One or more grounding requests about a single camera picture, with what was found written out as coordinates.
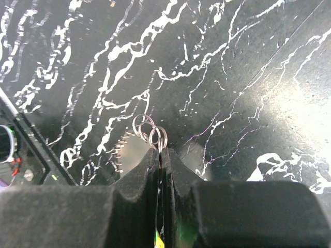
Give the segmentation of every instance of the coiled wire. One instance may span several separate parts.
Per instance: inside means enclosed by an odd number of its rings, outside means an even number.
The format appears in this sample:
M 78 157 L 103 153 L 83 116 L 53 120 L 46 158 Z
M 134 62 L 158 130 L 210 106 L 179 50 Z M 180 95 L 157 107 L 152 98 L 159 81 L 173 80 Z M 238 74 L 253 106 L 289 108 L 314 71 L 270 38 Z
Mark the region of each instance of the coiled wire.
M 143 121 L 139 125 L 137 125 L 136 120 L 139 116 L 143 117 Z M 149 135 L 147 135 L 146 133 L 141 131 L 141 127 L 144 124 L 148 124 L 148 125 L 152 126 L 152 130 L 149 133 Z M 156 126 L 154 124 L 154 121 L 152 120 L 152 118 L 150 118 L 148 115 L 144 115 L 144 114 L 137 115 L 133 119 L 132 128 L 133 128 L 134 134 L 137 137 L 140 137 L 143 141 L 149 143 L 150 147 L 152 147 L 153 149 L 155 149 L 159 153 L 162 152 L 162 149 L 167 147 L 167 143 L 168 143 L 167 132 L 165 131 L 165 129 L 163 127 Z M 158 139 L 157 139 L 156 142 L 153 142 L 153 136 L 154 136 L 155 132 L 158 135 Z

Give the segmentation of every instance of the yellow object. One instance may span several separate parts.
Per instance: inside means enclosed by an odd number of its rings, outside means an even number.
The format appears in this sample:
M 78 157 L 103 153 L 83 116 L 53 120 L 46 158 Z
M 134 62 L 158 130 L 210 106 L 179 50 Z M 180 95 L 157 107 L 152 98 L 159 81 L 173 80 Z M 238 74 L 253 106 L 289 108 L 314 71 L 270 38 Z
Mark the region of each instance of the yellow object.
M 164 243 L 158 232 L 155 232 L 155 248 L 164 248 Z

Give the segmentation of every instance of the black marble surface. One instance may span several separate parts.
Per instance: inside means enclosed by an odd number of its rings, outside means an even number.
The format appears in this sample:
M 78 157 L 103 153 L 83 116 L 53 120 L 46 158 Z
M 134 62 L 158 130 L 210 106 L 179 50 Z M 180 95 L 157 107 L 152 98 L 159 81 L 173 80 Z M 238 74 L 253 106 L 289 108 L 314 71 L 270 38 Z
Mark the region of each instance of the black marble surface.
M 328 0 L 0 1 L 0 85 L 77 184 L 146 113 L 206 180 L 292 180 L 331 204 Z

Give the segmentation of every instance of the red object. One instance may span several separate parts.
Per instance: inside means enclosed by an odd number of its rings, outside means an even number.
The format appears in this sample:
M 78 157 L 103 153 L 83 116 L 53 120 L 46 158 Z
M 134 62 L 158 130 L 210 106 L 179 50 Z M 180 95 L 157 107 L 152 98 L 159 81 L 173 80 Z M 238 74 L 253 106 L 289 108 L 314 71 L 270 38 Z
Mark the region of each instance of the red object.
M 14 172 L 11 174 L 12 176 L 15 176 L 19 172 L 19 169 L 15 169 Z

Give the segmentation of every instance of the floor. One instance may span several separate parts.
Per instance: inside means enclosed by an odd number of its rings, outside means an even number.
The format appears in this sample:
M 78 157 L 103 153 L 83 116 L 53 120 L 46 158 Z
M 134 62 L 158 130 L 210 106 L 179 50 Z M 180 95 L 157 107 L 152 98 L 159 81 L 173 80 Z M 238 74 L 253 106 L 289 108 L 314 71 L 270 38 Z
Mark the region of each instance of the floor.
M 331 206 L 328 0 L 0 0 L 0 85 L 80 185 L 147 114 L 206 180 Z

